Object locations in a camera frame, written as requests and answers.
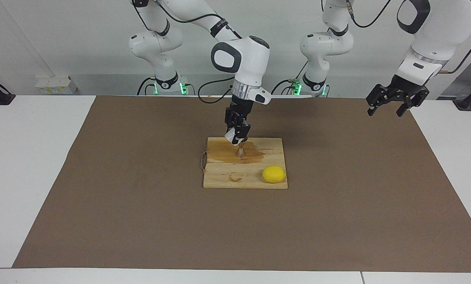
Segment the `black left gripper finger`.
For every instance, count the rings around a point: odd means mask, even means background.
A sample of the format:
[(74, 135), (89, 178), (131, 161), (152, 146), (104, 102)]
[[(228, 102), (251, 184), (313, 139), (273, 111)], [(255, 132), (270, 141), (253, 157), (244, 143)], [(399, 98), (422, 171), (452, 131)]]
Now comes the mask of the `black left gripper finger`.
[(401, 106), (396, 110), (396, 115), (402, 117), (403, 114), (410, 108), (419, 107), (430, 93), (429, 89), (421, 89), (414, 95), (407, 92), (397, 92), (396, 101), (402, 102)]
[(392, 102), (393, 96), (394, 88), (387, 88), (377, 84), (366, 97), (367, 104), (369, 105), (368, 115), (374, 115), (378, 107)]

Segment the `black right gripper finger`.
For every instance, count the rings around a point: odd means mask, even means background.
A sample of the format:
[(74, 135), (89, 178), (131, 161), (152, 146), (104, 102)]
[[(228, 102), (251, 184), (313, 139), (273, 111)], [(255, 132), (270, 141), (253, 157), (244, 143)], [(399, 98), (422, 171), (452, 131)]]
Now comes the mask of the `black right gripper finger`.
[(226, 124), (225, 134), (229, 136), (236, 136), (236, 126), (237, 126), (238, 113), (236, 111), (225, 111), (224, 122)]
[(242, 144), (247, 141), (248, 133), (250, 131), (250, 124), (247, 121), (243, 121), (240, 125), (233, 127), (234, 135), (232, 138), (232, 144), (234, 146)]

